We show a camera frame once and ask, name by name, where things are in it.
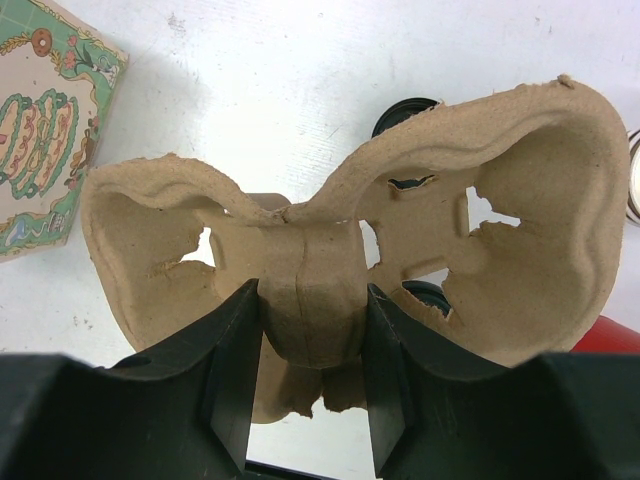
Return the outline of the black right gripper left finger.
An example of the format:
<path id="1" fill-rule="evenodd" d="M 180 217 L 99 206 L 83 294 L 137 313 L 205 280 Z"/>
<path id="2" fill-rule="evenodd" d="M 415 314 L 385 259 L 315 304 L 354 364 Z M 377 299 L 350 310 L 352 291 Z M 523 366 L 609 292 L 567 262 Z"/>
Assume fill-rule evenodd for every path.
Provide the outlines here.
<path id="1" fill-rule="evenodd" d="M 256 280 L 111 368 L 1 358 L 5 479 L 233 479 L 245 467 L 262 341 Z"/>

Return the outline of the brown paper coffee cup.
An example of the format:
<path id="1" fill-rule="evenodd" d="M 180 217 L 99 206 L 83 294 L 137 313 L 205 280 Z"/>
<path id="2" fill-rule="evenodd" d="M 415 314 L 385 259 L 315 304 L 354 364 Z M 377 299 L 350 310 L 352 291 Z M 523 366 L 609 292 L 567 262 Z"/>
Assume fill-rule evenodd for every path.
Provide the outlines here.
<path id="1" fill-rule="evenodd" d="M 422 280 L 407 280 L 402 286 L 424 305 L 438 308 L 444 317 L 449 314 L 451 305 L 440 286 Z"/>

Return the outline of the single brown pulp cup carrier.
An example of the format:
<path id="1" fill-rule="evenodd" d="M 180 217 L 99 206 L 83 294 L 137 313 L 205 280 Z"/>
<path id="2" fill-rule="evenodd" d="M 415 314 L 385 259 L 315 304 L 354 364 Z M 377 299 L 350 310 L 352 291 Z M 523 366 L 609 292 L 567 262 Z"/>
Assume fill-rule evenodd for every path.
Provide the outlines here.
<path id="1" fill-rule="evenodd" d="M 247 194 L 173 154 L 91 171 L 85 241 L 144 350 L 256 279 L 257 423 L 365 404 L 367 287 L 503 366 L 571 349 L 615 283 L 629 184 L 611 104 L 566 79 L 422 112 L 364 143 L 308 201 Z M 402 283 L 441 287 L 449 314 Z"/>

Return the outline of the green paper takeout bag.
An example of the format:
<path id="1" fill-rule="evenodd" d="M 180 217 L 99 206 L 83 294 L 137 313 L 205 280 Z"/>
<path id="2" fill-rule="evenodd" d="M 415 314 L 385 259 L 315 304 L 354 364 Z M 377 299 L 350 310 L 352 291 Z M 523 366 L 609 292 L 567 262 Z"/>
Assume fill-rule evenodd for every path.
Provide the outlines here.
<path id="1" fill-rule="evenodd" d="M 2 1 L 2 260 L 66 243 L 127 63 L 54 1 Z"/>

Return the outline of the black plastic cup lid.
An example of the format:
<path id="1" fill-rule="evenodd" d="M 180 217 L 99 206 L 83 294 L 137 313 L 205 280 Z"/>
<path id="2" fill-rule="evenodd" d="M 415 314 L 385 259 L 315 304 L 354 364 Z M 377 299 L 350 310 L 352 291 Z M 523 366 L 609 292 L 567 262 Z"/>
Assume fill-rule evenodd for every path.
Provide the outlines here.
<path id="1" fill-rule="evenodd" d="M 374 138 L 384 131 L 402 123 L 410 117 L 424 111 L 436 108 L 439 102 L 430 98 L 414 97 L 401 100 L 389 107 L 375 123 L 371 137 Z"/>

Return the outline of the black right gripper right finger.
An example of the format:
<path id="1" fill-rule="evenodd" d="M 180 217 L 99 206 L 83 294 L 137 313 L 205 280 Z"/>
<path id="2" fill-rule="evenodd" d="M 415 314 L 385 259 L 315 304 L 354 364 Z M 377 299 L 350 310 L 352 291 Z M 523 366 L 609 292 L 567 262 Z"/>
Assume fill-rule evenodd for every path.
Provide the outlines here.
<path id="1" fill-rule="evenodd" d="M 544 353 L 506 368 L 368 289 L 362 366 L 382 479 L 635 479 L 639 359 Z"/>

